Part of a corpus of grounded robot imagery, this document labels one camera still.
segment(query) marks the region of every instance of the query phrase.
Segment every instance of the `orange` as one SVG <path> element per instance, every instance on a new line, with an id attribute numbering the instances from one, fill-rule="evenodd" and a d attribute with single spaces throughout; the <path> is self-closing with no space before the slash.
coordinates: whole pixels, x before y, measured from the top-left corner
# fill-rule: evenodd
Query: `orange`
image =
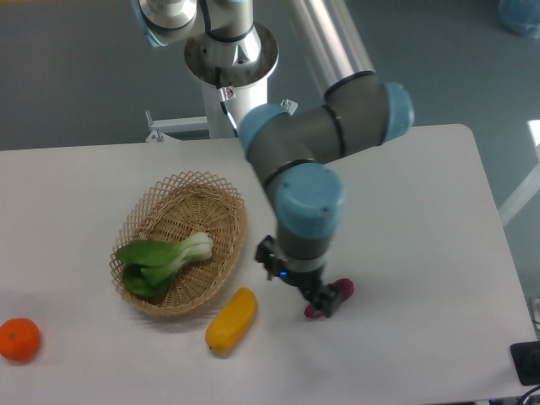
<path id="1" fill-rule="evenodd" d="M 20 363 L 32 360 L 40 349 L 40 329 L 30 319 L 10 319 L 0 326 L 0 355 Z"/>

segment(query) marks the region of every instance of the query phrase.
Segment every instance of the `blue container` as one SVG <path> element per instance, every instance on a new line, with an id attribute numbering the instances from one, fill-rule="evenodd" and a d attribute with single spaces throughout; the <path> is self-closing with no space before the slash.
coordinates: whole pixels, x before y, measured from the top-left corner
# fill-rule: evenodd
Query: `blue container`
<path id="1" fill-rule="evenodd" d="M 527 38 L 540 38 L 540 0 L 499 0 L 499 17 Z"/>

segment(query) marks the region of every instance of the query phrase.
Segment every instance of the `cable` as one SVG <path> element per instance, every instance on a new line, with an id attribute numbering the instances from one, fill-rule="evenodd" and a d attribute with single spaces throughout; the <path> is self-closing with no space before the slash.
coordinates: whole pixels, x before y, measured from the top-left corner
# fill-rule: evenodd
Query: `cable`
<path id="1" fill-rule="evenodd" d="M 535 386 L 534 388 L 532 388 L 531 390 L 527 391 L 525 394 L 523 394 L 523 396 L 519 399 L 518 402 L 516 402 L 516 405 L 523 405 L 523 403 L 526 401 L 527 398 L 529 398 L 529 396 L 540 390 L 540 386 Z"/>
<path id="2" fill-rule="evenodd" d="M 221 89 L 221 72 L 222 72 L 221 68 L 216 67 L 215 82 L 216 82 L 216 89 L 217 90 Z M 235 133 L 235 138 L 237 138 L 238 137 L 238 127 L 236 126 L 236 122 L 235 122 L 234 117 L 230 114 L 229 110 L 227 109 L 227 105 L 225 104 L 224 101 L 220 101 L 219 104 L 221 105 L 221 110 L 223 111 L 223 113 L 225 114 L 225 116 L 229 120 L 230 125 L 233 128 L 233 132 Z"/>

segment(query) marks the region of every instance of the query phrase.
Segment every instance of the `white table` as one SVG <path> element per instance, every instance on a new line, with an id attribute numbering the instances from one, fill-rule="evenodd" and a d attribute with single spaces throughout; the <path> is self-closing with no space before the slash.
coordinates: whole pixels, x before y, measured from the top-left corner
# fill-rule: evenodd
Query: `white table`
<path id="1" fill-rule="evenodd" d="M 355 295 L 308 321 L 293 288 L 252 260 L 274 230 L 234 139 L 0 153 L 0 321 L 43 331 L 34 362 L 0 361 L 0 403 L 420 404 L 522 394 L 508 347 L 535 334 L 478 156 L 463 126 L 406 137 L 331 164 L 348 192 L 328 282 Z M 109 274 L 118 230 L 157 181 L 228 178 L 246 199 L 245 249 L 199 317 L 154 321 Z M 256 321 L 227 358 L 204 332 L 241 285 Z"/>

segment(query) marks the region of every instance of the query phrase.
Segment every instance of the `green leaf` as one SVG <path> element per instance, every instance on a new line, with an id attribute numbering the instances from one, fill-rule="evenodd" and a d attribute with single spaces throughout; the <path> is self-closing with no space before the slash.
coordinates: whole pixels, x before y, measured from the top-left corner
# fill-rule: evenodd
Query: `green leaf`
<path id="1" fill-rule="evenodd" d="M 156 240 L 134 240 L 118 249 L 116 258 L 124 264 L 144 267 L 164 266 L 175 260 L 182 252 L 182 244 Z"/>
<path id="2" fill-rule="evenodd" d="M 181 264 L 179 265 L 178 261 L 173 261 L 164 266 L 142 267 L 141 274 L 149 284 L 160 285 L 171 275 L 175 275 L 180 267 Z"/>
<path id="3" fill-rule="evenodd" d="M 147 279 L 141 273 L 141 267 L 138 265 L 127 266 L 122 274 L 122 282 L 127 291 L 141 298 L 155 298 L 157 297 L 165 287 L 175 279 L 176 274 L 173 273 L 171 277 L 168 277 L 163 283 L 159 285 L 150 284 Z"/>

